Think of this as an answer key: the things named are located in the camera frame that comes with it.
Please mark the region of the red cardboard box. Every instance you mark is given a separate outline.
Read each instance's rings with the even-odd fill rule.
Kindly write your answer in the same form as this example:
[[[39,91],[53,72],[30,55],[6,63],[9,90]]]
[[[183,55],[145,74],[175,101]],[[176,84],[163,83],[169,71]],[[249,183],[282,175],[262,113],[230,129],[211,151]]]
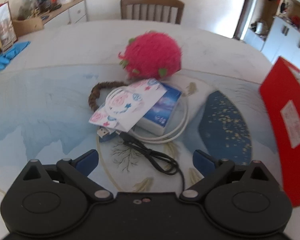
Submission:
[[[283,189],[300,206],[300,69],[279,57],[259,87],[275,135]]]

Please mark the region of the blue and white box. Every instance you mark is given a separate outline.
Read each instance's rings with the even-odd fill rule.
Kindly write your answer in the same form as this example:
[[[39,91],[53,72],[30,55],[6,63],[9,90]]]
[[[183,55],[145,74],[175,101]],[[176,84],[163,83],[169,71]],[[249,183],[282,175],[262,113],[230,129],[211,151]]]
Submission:
[[[166,93],[136,124],[137,127],[159,137],[164,135],[181,97],[179,89],[165,83],[162,83],[162,86],[166,89]]]

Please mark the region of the wooden slat-back chair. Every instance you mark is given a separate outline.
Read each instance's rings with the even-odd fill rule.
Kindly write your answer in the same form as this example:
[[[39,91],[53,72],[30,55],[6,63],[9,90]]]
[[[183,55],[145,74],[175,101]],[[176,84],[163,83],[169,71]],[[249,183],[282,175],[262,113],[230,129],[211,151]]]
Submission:
[[[181,24],[185,3],[180,0],[121,0],[122,20]]]

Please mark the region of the blue patterned table mat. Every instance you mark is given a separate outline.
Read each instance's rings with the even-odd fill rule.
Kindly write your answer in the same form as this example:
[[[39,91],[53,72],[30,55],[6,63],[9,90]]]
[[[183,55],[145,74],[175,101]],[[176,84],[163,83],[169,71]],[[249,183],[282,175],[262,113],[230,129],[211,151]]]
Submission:
[[[118,136],[130,132],[175,159],[193,185],[197,149],[240,165],[262,161],[277,181],[281,167],[259,85],[184,70],[158,82],[127,81],[108,66],[0,74],[0,192],[29,160],[53,164],[96,149],[90,178],[115,191],[180,191],[181,178],[156,171]]]

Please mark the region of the pink fluffy strawberry plush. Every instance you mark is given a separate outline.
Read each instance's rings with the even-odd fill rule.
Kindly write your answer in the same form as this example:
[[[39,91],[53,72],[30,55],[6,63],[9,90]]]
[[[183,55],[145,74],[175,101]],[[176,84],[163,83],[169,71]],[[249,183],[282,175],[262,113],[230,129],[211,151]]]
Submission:
[[[118,54],[131,79],[163,79],[181,70],[181,48],[165,33],[149,31],[131,38]]]

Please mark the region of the floral fabric pouch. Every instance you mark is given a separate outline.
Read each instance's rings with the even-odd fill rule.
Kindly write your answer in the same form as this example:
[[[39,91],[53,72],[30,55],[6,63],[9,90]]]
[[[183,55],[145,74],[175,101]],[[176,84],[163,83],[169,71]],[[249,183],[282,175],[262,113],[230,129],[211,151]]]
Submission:
[[[89,123],[128,132],[166,93],[162,84],[144,79],[112,90]]]

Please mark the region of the white sideboard cabinet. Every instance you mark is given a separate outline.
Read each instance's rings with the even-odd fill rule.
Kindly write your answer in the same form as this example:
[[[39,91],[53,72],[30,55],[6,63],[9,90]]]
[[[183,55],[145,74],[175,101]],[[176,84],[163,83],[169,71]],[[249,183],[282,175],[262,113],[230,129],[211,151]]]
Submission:
[[[73,0],[41,16],[44,28],[55,28],[88,21],[85,0]]]

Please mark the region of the blue cloth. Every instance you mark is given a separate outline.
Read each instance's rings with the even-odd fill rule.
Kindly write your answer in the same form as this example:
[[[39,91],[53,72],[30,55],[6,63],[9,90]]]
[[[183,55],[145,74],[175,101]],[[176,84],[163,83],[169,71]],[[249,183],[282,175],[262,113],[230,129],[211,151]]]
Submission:
[[[0,53],[0,71],[4,70],[10,62],[19,55],[31,42],[18,42],[15,43],[10,49],[4,53]]]

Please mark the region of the cardboard box with clutter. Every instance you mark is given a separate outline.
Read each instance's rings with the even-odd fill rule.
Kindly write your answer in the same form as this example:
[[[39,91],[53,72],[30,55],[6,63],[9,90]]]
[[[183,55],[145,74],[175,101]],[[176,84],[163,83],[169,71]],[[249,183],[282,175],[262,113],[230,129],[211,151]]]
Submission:
[[[16,19],[12,20],[17,38],[44,29],[38,0],[22,0]]]

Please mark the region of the white wall cabinets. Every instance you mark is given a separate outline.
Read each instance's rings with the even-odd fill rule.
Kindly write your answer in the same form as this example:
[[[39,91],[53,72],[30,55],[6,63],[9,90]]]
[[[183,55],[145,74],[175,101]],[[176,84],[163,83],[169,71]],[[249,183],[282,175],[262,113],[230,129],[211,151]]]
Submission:
[[[243,41],[271,63],[283,57],[300,69],[300,0],[256,0]]]

